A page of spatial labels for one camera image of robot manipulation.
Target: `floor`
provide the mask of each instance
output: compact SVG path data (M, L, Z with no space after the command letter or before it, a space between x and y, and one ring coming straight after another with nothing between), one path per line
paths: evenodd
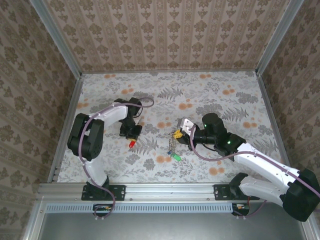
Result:
M227 159L200 160L186 145L170 142L180 118L189 118L203 128L202 116L217 113L229 132L245 138L261 152L281 161L274 133L253 71L161 72L84 74L76 115L93 114L113 100L152 97L155 105L145 108L139 124L141 135L134 148L119 136L119 122L104 130L100 155L103 168L113 183L204 183L229 182L243 172L259 177L250 169ZM181 156L171 158L170 148ZM203 146L200 154L218 157ZM85 182L78 158L67 149L58 182Z

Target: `patterned wallpaper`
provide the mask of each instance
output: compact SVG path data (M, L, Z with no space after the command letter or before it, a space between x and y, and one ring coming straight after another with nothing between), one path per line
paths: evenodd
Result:
M0 1L0 239L19 239L46 182L75 78L28 0Z
M291 164L320 179L320 1L305 0L262 75Z
M83 72L254 69L289 0L45 0Z

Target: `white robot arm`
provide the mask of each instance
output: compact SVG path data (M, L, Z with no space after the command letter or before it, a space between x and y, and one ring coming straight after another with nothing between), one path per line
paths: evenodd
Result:
M299 171L261 153L245 139L227 132L222 119L215 113L206 114L202 123L204 129L201 130L189 119L182 118L178 123L182 133L182 137L177 138L178 142L188 145L198 157L207 161L212 159L200 156L195 147L197 144L212 144L219 155L245 165L269 180L259 180L239 173L229 184L230 192L235 197L239 192L246 196L258 197L283 207L289 215L299 221L304 222L308 219L320 199L297 179L319 193L320 187L312 171Z
M93 116L83 113L75 117L67 146L76 156L79 156L80 138L84 127L87 121L92 119L86 129L88 135L83 136L81 146L81 155L86 159L82 164L84 164L90 176L88 179L90 183L93 182L99 186L103 186L108 180L108 176L102 167L103 159L99 156L103 146L104 129L116 122L121 122L122 126L119 135L131 141L136 141L142 129L142 126L136 125L134 119L140 109L139 106L141 106L141 102L134 97L129 101L117 99L104 109L102 113L94 114L96 116L94 119L92 119Z

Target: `fern print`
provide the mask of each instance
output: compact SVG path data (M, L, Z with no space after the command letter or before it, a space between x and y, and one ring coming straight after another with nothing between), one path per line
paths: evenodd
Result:
M234 107L234 109L228 108L223 113L221 118L237 122L238 120L241 121L243 118L246 118L247 116L249 116L247 110L243 110L242 107L241 109Z
M129 151L135 154L142 154L145 155L146 153L149 154L151 150L156 150L159 148L158 140L152 138L152 140L148 138L144 138L145 140L138 140L135 144L134 148L131 148Z
M206 92L217 94L219 89L220 89L220 87L219 87L218 83L212 82L212 81L208 81L203 90L206 91Z
M239 98L238 102L241 104L246 104L246 103L254 104L258 102L258 98L256 96L252 96L249 93L237 92L235 96Z
M258 149L260 152L270 156L271 153L277 151L278 146L276 141L272 142L271 139L269 141L262 139L262 141L256 140L253 146Z
M158 94L157 97L161 99L175 100L176 97L181 95L183 95L183 92L178 87L176 87L176 89L173 87L171 87L171 89L166 87L164 90L160 92L160 94Z
M167 177L167 178L172 178L173 176L177 175L176 171L173 170L164 170L163 172L158 171L155 176L156 177Z
M196 114L204 116L209 113L215 113L218 115L218 117L221 117L221 113L219 110L222 111L222 106L218 103L211 103L211 104L206 104L203 106L199 106L195 109Z

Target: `metal profile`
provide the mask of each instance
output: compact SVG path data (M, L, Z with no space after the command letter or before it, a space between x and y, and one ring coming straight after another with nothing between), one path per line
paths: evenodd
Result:
M287 155L287 152L285 149L285 145L284 145L284 142L282 141L281 134L280 134L280 131L279 131L279 128L277 125L276 117L275 117L274 112L272 110L271 103L270 103L270 100L269 100L269 97L267 94L267 90L266 90L266 87L265 87L265 84L264 84L264 81L262 79L261 74L257 75L257 80L258 80L259 87L260 87L261 94L262 94L262 98L263 98L263 101L265 104L266 112L269 116L269 120L270 120L270 123L272 126L274 138L275 138L276 144L279 148L280 156L281 156L282 160L284 161L284 164L286 164L287 166L290 166L290 162L289 162L289 158L288 158L288 155Z
M54 158L52 161L52 166L51 166L50 173L49 173L48 180L47 180L48 183L51 183L53 181L54 177L55 176L57 177L59 174L59 171L56 171L58 169L57 166L59 167L60 164L62 163L62 160L64 159L64 155L65 155L65 151L66 151L66 147L67 147L67 142L68 142L68 137L69 137L69 133L72 128L73 121L74 121L78 100L79 100L81 90L82 90L82 85L83 85L82 80L75 82L75 86L74 86L73 93L72 93L72 98L71 98L71 101L69 104L68 111L65 116L65 120L63 123L59 142L56 147L56 151L55 151Z
M289 2L256 66L258 74L262 75L265 71L303 2L303 0L291 0Z

